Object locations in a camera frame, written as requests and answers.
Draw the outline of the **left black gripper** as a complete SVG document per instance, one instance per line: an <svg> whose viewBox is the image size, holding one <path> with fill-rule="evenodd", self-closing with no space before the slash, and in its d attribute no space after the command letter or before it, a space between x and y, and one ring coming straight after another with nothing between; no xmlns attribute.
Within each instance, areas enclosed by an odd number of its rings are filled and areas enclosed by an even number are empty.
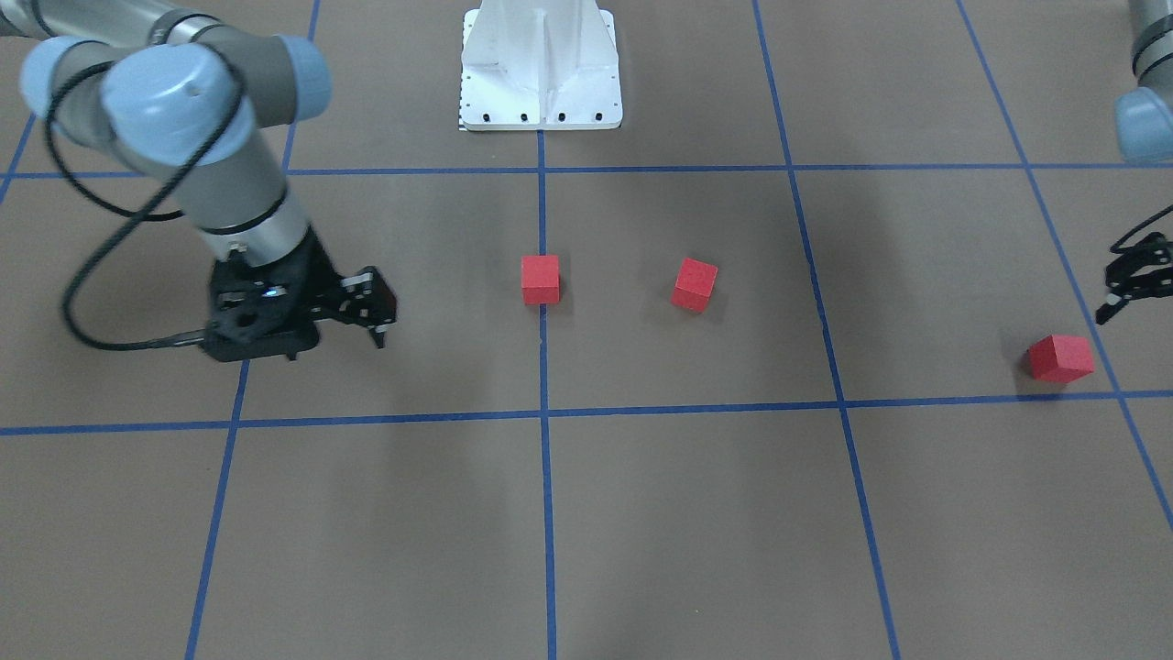
<svg viewBox="0 0 1173 660"><path fill-rule="evenodd" d="M1105 268L1107 293L1096 309L1096 325L1106 325L1131 301L1172 295L1169 238L1152 231L1132 246L1117 241L1110 247L1116 258Z"/></svg>

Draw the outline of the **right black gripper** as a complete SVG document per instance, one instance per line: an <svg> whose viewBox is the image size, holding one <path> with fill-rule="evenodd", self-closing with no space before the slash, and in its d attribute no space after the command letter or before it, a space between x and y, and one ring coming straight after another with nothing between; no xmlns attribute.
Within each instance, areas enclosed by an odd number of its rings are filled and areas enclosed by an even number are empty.
<svg viewBox="0 0 1173 660"><path fill-rule="evenodd" d="M360 325L377 349L384 349L389 327L398 321L398 298L377 267L362 268L353 277L353 287L348 287L313 227L284 258L255 266L250 256L246 244L231 246L226 259L213 263L209 290L213 281L290 285L297 290L301 309L314 321L334 319L344 325Z"/></svg>

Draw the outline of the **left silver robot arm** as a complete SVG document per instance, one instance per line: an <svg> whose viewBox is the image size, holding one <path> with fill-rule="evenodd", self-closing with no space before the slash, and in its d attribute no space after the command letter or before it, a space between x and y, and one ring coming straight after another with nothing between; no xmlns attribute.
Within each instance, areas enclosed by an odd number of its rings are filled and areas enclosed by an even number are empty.
<svg viewBox="0 0 1173 660"><path fill-rule="evenodd" d="M1172 4L1130 1L1130 49L1135 89L1114 104L1117 143L1132 164L1172 159ZM1169 205L1113 241L1113 259L1103 268L1106 295L1096 324L1106 325L1130 302L1172 295L1169 233L1153 229L1169 219Z"/></svg>

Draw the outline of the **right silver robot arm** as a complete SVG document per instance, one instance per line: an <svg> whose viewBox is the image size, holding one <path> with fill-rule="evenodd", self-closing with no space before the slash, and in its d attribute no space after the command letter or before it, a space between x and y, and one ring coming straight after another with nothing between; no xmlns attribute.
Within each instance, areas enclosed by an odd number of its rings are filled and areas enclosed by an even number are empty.
<svg viewBox="0 0 1173 660"><path fill-rule="evenodd" d="M93 349L195 346L218 362L294 359L331 319L384 347L396 297L374 267L340 275L262 130L321 116L334 86L313 42L255 35L168 1L5 1L5 38L34 41L20 74L59 175L123 218L61 298ZM208 322L113 342L74 314L89 275L136 229L188 220L213 251Z"/></svg>

